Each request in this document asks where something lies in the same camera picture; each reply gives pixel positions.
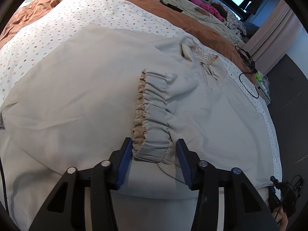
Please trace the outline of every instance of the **black cord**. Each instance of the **black cord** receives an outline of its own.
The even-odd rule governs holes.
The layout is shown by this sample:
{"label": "black cord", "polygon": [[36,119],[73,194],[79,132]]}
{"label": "black cord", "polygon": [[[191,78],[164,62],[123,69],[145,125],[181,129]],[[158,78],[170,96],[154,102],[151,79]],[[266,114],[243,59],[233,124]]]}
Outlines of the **black cord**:
{"label": "black cord", "polygon": [[2,187],[3,187],[3,197],[4,197],[5,210],[7,211],[7,214],[10,215],[10,213],[9,213],[9,206],[7,204],[7,187],[5,186],[5,178],[4,178],[4,171],[3,171],[3,166],[2,166],[2,162],[1,162],[1,157],[0,157],[0,173],[1,173],[1,179],[2,179]]}
{"label": "black cord", "polygon": [[252,97],[254,97],[255,99],[258,99],[258,98],[259,98],[259,93],[258,93],[257,89],[256,89],[256,91],[257,91],[258,97],[255,97],[252,93],[249,92],[249,90],[245,87],[245,85],[244,85],[243,82],[241,81],[241,75],[243,75],[243,74],[254,74],[254,72],[243,72],[243,73],[240,74],[240,76],[238,77],[238,79],[240,80],[240,82],[241,82],[241,84],[244,86],[244,88],[247,90],[247,92],[248,92]]}
{"label": "black cord", "polygon": [[[295,185],[302,179],[302,177],[301,177],[300,175],[295,175],[295,176],[292,178],[290,184],[292,184],[293,180],[294,180],[296,177],[300,177],[300,179],[298,179],[298,181],[295,183]],[[277,216],[278,216],[278,213],[279,213],[279,211],[280,211],[280,209],[281,209],[281,207],[282,207],[282,205],[283,205],[284,202],[285,202],[285,198],[283,198],[282,202],[280,203],[279,209],[278,209],[277,214],[276,214],[275,219],[274,219],[275,221],[276,221],[276,218],[277,218]]]}

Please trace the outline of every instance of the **green object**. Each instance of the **green object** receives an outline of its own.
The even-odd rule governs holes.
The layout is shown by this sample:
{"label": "green object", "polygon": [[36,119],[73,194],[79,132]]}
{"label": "green object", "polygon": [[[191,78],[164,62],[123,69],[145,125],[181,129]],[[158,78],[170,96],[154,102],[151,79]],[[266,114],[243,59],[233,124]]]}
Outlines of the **green object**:
{"label": "green object", "polygon": [[262,77],[259,72],[256,74],[256,78],[259,82],[262,82]]}

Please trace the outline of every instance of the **curtain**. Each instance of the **curtain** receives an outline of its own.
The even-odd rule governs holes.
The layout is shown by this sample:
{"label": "curtain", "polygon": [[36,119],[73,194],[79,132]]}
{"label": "curtain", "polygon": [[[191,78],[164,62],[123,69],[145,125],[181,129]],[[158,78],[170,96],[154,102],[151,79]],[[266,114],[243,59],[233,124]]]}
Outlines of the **curtain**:
{"label": "curtain", "polygon": [[256,63],[256,69],[266,75],[287,53],[302,29],[297,16],[284,0],[244,45]]}

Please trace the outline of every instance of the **orange blanket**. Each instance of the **orange blanket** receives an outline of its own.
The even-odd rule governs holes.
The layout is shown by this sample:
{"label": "orange blanket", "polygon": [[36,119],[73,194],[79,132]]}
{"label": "orange blanket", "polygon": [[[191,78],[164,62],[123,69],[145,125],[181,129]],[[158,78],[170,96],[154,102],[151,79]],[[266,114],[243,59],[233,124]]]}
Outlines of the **orange blanket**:
{"label": "orange blanket", "polygon": [[[24,26],[27,26],[51,11],[62,0],[34,0],[29,5],[19,8],[12,16],[0,35],[0,48],[4,46],[14,35]],[[215,30],[204,26],[194,19],[182,13],[172,10],[159,1],[155,0],[126,0],[142,9],[164,18],[176,27],[182,28],[187,33],[195,36],[199,41],[209,48],[222,54],[231,60],[242,72],[250,72],[249,68],[243,63],[241,57],[235,50],[233,44],[219,35]],[[247,76],[254,82],[254,75]]]}

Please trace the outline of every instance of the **dark floor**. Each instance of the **dark floor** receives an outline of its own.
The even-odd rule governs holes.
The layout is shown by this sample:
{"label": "dark floor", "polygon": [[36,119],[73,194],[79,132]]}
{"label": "dark floor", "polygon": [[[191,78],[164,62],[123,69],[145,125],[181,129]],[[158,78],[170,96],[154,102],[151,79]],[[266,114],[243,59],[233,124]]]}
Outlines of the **dark floor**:
{"label": "dark floor", "polygon": [[276,128],[283,180],[300,174],[307,182],[290,226],[308,200],[308,80],[287,55],[267,76],[272,100],[268,108]]}

